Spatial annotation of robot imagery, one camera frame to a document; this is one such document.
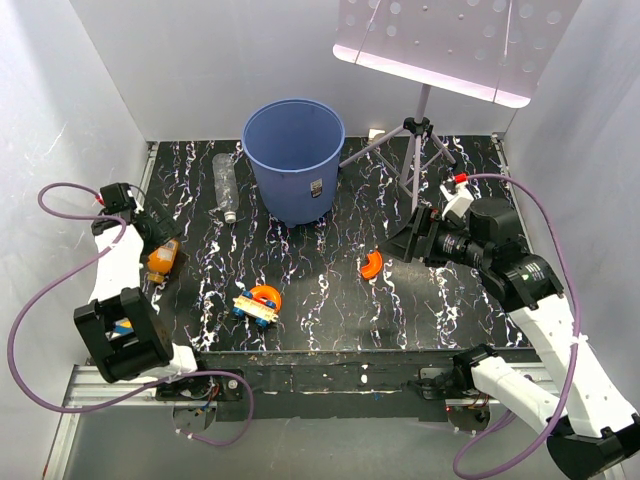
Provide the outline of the orange juice bottle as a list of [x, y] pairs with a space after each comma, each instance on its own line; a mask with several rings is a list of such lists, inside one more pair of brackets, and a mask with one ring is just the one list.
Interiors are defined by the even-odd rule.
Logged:
[[147, 261], [149, 281], [161, 284], [165, 280], [174, 266], [179, 248], [179, 241], [171, 239], [149, 255]]

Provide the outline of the clear bottle white cap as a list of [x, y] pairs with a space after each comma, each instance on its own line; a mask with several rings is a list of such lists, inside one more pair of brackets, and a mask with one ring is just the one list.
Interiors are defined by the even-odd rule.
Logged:
[[239, 193], [236, 182], [234, 160], [228, 153], [213, 158], [213, 174], [216, 202], [227, 224], [237, 221]]

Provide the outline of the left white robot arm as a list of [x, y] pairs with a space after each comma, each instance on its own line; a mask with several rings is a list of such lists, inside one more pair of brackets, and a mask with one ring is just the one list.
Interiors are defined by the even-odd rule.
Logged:
[[205, 398], [211, 373], [197, 365], [191, 348], [172, 341], [141, 288], [140, 265], [181, 236], [180, 227], [158, 202], [147, 212], [131, 198], [106, 200], [91, 230], [97, 248], [108, 253], [98, 260], [88, 304], [76, 308], [73, 319], [103, 379], [179, 376], [178, 387], [188, 398]]

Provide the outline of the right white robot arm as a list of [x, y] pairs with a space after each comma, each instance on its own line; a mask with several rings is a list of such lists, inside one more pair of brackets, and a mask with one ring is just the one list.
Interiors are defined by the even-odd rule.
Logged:
[[514, 370], [488, 345], [453, 359], [452, 383], [464, 397], [484, 393], [543, 436], [556, 466], [589, 479], [639, 451], [639, 414], [588, 346], [551, 266], [519, 238], [516, 211], [504, 199], [471, 201], [464, 214], [420, 206], [380, 246], [405, 263], [475, 269], [487, 293], [532, 343], [559, 390], [552, 395]]

